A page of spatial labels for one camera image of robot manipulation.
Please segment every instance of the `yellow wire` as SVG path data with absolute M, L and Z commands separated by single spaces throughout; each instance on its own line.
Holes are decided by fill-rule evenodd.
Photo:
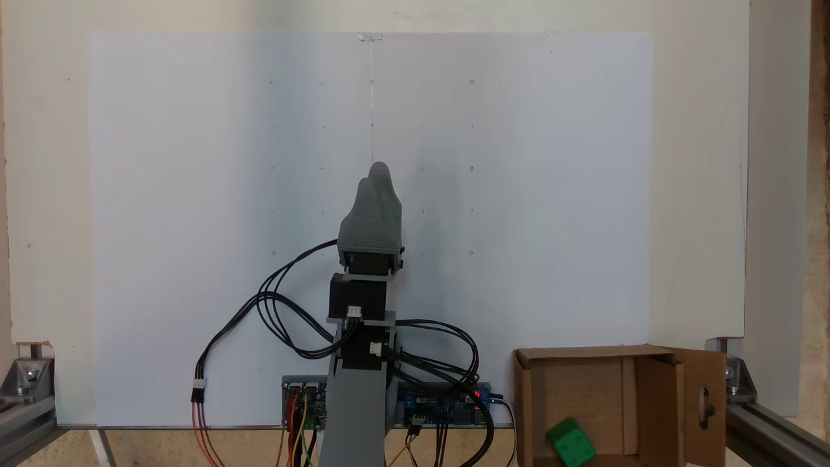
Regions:
M 398 452 L 398 454 L 397 454 L 397 455 L 395 455 L 395 458 L 394 458 L 394 459 L 392 459 L 392 462 L 390 462 L 389 464 L 387 464 L 387 467 L 392 467 L 392 464 L 394 464 L 394 463 L 395 463 L 395 461 L 396 461 L 396 460 L 398 460 L 398 457 L 400 457 L 400 456 L 401 456 L 401 454 L 403 454 L 403 452 L 404 452 L 405 450 L 407 450 L 407 448 L 409 447 L 409 445 L 411 445 L 411 444 L 413 443 L 413 441 L 415 441 L 415 438 L 417 438 L 417 436 L 413 436 L 413 437 L 412 437 L 412 439 L 410 439 L 410 440 L 409 440 L 409 442 L 408 442 L 408 443 L 407 443 L 407 444 L 406 444 L 403 448 L 401 448 L 401 450 Z
M 300 422 L 300 434 L 297 435 L 297 439 L 294 441 L 294 448 L 291 449 L 291 462 L 294 462 L 294 455 L 297 452 L 297 446 L 300 445 L 300 438 L 302 438 L 302 433 L 305 430 L 305 415 L 308 413 L 309 410 L 309 393 L 305 393 L 305 400 L 303 401 L 303 421 Z

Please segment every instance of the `blue circuit board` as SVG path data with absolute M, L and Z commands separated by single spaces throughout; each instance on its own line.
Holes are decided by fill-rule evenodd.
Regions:
M 435 386 L 439 391 L 447 392 L 435 396 L 401 385 L 398 389 L 398 400 L 403 399 L 403 426 L 410 426 L 415 416 L 422 417 L 426 426 L 435 425 L 438 421 L 445 421 L 450 426 L 484 425 L 484 416 L 472 398 L 463 392 L 453 390 L 449 385 L 436 383 Z M 489 410 L 490 385 L 479 383 L 477 392 Z

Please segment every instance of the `white backdrop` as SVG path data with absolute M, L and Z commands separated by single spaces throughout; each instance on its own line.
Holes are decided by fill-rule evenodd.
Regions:
M 403 203 L 389 307 L 465 328 L 497 391 L 514 348 L 648 339 L 647 35 L 101 33 L 89 76 L 98 425 L 187 425 L 208 340 L 336 237 L 373 160 Z M 319 253 L 283 292 L 323 321 L 337 270 Z M 281 376 L 325 368 L 254 313 L 208 360 L 207 416 L 277 424 Z

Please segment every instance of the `green dice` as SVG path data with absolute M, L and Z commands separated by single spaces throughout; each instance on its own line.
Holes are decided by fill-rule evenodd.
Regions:
M 573 418 L 567 418 L 551 428 L 548 440 L 566 467 L 579 467 L 597 455 L 591 441 Z

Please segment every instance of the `box handle hole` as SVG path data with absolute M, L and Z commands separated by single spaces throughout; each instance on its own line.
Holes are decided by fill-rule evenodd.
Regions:
M 709 402 L 709 390 L 701 387 L 700 398 L 697 405 L 698 424 L 701 430 L 709 429 L 709 417 L 715 414 L 715 406 Z

